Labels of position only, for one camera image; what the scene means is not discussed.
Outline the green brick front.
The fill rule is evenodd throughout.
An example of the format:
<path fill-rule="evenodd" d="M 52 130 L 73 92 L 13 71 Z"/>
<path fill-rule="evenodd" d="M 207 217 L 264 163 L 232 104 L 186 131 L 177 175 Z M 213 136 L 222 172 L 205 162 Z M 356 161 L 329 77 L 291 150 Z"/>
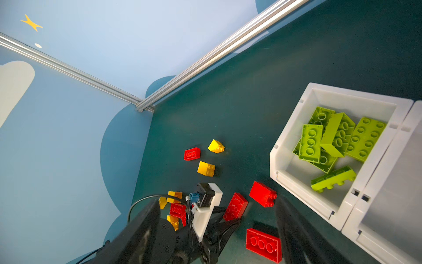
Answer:
<path fill-rule="evenodd" d="M 321 150 L 320 162 L 319 163 L 316 163 L 316 162 L 308 161 L 308 163 L 310 163 L 311 165 L 317 167 L 318 169 L 320 169 L 324 173 L 330 173 L 333 170 L 334 165 L 337 162 L 337 159 L 338 158 L 337 157 L 332 157 L 331 155 L 329 155 L 322 148 L 320 150 Z"/>

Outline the green brick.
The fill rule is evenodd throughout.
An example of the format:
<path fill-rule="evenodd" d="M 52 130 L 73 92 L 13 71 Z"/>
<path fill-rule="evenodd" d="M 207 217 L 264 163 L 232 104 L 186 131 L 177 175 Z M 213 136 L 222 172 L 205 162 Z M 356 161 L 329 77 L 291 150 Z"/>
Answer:
<path fill-rule="evenodd" d="M 324 107 L 317 107 L 312 114 L 308 124 L 314 124 L 314 125 L 322 125 L 325 129 L 326 126 L 329 123 L 330 118 L 333 114 L 335 114 L 336 111 L 324 108 Z"/>
<path fill-rule="evenodd" d="M 339 186 L 344 185 L 346 180 L 353 182 L 356 176 L 356 172 L 350 166 L 345 166 L 311 180 L 311 188 L 321 193 L 324 189 L 331 190 L 335 184 Z"/>
<path fill-rule="evenodd" d="M 322 148 L 320 150 L 321 150 L 320 162 L 319 163 L 316 163 L 316 162 L 308 161 L 308 163 L 310 163 L 311 165 L 317 167 L 318 169 L 320 169 L 324 173 L 330 173 L 333 170 L 334 165 L 337 162 L 337 159 L 338 158 L 337 157 L 332 157 L 331 155 L 329 155 Z"/>
<path fill-rule="evenodd" d="M 382 121 L 362 117 L 352 133 L 346 155 L 365 162 L 386 126 Z"/>
<path fill-rule="evenodd" d="M 344 112 L 331 116 L 325 128 L 321 147 L 332 157 L 345 157 L 356 124 Z"/>
<path fill-rule="evenodd" d="M 298 158 L 311 163 L 319 163 L 322 136 L 322 125 L 304 124 L 302 127 Z"/>

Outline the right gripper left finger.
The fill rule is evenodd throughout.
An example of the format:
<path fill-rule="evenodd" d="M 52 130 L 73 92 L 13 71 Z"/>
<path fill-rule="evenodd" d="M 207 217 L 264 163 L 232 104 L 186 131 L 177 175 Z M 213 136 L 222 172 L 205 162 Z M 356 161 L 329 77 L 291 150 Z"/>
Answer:
<path fill-rule="evenodd" d="M 149 264 L 158 231 L 160 208 L 152 200 L 90 264 Z"/>

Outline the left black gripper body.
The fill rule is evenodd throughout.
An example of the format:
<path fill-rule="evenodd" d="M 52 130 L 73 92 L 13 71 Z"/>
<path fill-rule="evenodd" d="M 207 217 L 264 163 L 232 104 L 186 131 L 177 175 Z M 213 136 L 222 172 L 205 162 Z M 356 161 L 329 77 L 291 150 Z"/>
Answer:
<path fill-rule="evenodd" d="M 240 224 L 240 219 L 225 221 L 223 216 L 215 216 L 200 242 L 191 227 L 176 231 L 169 221 L 161 219 L 155 239 L 155 263 L 190 264 L 199 259 L 203 264 L 216 264 Z"/>

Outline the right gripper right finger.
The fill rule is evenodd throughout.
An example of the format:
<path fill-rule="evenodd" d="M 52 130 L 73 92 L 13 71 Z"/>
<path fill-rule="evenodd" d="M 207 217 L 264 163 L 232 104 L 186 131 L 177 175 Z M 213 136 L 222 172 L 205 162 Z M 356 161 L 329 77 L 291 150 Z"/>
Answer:
<path fill-rule="evenodd" d="M 328 264 L 327 242 L 283 196 L 275 203 L 282 254 L 287 264 Z"/>

